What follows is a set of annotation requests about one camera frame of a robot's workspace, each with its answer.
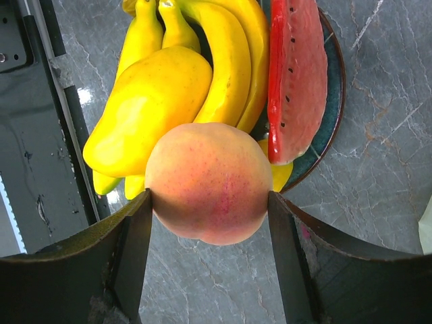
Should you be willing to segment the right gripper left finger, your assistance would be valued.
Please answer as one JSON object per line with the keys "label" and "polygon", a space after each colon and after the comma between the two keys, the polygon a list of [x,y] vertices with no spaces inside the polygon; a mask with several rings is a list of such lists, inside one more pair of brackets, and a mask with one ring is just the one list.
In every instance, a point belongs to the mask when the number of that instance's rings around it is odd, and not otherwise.
{"label": "right gripper left finger", "polygon": [[145,190],[67,239],[3,257],[1,322],[139,323],[152,214]]}

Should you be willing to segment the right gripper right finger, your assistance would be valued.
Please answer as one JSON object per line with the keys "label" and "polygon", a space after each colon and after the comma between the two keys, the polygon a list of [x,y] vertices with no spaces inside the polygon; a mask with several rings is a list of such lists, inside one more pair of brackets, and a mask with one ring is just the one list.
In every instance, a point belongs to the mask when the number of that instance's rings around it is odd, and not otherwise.
{"label": "right gripper right finger", "polygon": [[288,323],[430,323],[431,256],[346,234],[276,192],[268,220]]}

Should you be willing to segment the pale green plastic bag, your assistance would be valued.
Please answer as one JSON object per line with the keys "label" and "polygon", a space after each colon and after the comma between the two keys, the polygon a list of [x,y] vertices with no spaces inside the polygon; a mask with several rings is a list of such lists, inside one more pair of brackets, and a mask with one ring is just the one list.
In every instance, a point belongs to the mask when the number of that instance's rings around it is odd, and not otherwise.
{"label": "pale green plastic bag", "polygon": [[432,197],[429,199],[428,205],[423,213],[423,216],[418,221],[418,234],[421,243],[421,248],[424,254],[432,253]]}

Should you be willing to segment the orange peach fruit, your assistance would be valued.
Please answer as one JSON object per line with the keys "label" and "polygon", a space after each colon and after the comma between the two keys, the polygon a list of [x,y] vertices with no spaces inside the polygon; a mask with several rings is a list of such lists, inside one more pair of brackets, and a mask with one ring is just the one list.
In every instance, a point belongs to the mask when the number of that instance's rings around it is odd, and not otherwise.
{"label": "orange peach fruit", "polygon": [[158,220],[182,238],[226,246],[267,214],[271,166],[257,141],[225,124],[183,124],[155,145],[145,173]]}

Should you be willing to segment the red watermelon slice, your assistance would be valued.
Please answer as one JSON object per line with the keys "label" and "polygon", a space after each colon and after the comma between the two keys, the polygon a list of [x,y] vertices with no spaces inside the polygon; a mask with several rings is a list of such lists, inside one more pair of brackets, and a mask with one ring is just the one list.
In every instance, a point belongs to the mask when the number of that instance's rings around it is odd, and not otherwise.
{"label": "red watermelon slice", "polygon": [[327,55],[315,1],[272,1],[268,158],[303,155],[321,126],[327,100]]}

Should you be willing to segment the yellow banana bunch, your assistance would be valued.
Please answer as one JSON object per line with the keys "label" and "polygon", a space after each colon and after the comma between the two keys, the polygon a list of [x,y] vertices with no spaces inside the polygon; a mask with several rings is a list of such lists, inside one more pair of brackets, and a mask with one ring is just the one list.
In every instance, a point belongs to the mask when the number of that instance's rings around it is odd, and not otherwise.
{"label": "yellow banana bunch", "polygon": [[[126,68],[133,63],[147,58],[150,54],[168,45],[184,45],[200,53],[198,36],[185,21],[180,10],[172,1],[163,1],[168,7],[162,9],[164,18],[168,18],[168,36],[163,36],[163,29],[157,19],[158,1],[124,1],[123,9],[134,16],[126,33],[124,45],[119,56],[115,83]],[[112,178],[92,171],[95,192],[99,195],[110,193],[119,184],[121,178]],[[144,191],[144,175],[133,175],[125,179],[125,196],[132,199]]]}
{"label": "yellow banana bunch", "polygon": [[196,123],[220,122],[251,132],[266,102],[269,28],[257,1],[180,1],[203,29],[213,79]]}

